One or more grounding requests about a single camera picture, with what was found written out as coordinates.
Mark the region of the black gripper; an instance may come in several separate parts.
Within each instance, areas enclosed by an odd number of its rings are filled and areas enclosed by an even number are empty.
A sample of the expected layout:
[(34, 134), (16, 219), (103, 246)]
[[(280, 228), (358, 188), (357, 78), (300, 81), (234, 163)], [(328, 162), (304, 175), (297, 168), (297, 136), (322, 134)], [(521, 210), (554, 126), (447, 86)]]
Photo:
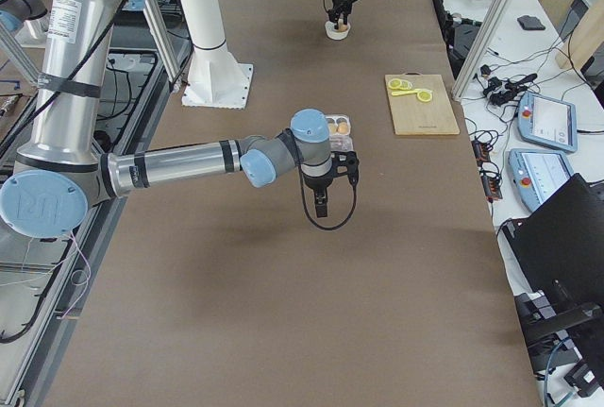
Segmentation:
[(342, 14), (342, 27), (349, 27), (348, 18), (352, 11), (352, 5), (349, 0), (331, 0), (332, 7), (327, 12), (329, 21), (334, 27), (339, 26), (339, 13)]
[(314, 191), (315, 214), (327, 217), (327, 188), (331, 184), (331, 177), (329, 175), (313, 177), (305, 174), (304, 183)]

